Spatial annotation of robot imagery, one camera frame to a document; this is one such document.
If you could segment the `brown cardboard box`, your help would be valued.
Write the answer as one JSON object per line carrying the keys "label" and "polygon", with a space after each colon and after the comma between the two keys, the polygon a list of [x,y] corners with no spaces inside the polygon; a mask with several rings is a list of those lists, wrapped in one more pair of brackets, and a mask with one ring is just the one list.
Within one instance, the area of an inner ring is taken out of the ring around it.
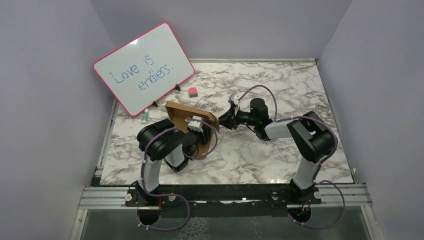
{"label": "brown cardboard box", "polygon": [[[170,119],[170,121],[174,124],[176,128],[183,131],[184,133],[189,132],[188,130],[189,122],[186,121],[186,119],[192,118],[193,116],[203,118],[204,122],[213,126],[216,129],[216,131],[219,133],[219,130],[220,130],[219,120],[213,113],[209,111],[188,106],[188,105],[184,105],[181,103],[173,102],[173,101],[168,101],[165,104],[165,108],[168,113],[168,118]],[[215,137],[214,132],[211,131],[210,135],[211,136],[206,137],[207,141],[205,144],[199,144],[199,150],[197,152],[196,157],[206,154],[210,149],[212,149],[213,145],[211,147],[211,143],[215,144],[214,143],[215,140],[213,140]]]}

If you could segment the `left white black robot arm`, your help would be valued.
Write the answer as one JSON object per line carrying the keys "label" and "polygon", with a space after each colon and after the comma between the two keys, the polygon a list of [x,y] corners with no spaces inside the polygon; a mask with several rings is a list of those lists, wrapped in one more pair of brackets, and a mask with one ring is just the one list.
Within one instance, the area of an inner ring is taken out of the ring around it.
{"label": "left white black robot arm", "polygon": [[212,135],[218,136],[217,129],[199,116],[186,118],[185,121],[188,132],[176,128],[171,120],[163,119],[144,127],[136,137],[143,152],[136,191],[144,205],[152,205],[157,200],[162,162],[174,172],[179,172],[190,160],[202,159],[212,152],[201,153],[201,146],[208,144]]}

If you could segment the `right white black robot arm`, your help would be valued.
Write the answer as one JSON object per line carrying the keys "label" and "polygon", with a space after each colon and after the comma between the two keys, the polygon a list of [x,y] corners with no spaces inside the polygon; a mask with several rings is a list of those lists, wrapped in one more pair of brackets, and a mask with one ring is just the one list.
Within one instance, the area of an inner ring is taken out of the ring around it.
{"label": "right white black robot arm", "polygon": [[313,111],[301,116],[271,120],[268,106],[262,98],[250,101],[250,110],[242,111],[230,100],[230,108],[222,114],[219,124],[229,130],[239,125],[252,127],[255,135],[263,141],[292,138],[300,152],[297,172],[289,182],[289,199],[300,204],[306,200],[316,185],[315,180],[323,162],[330,158],[338,146],[334,131]]}

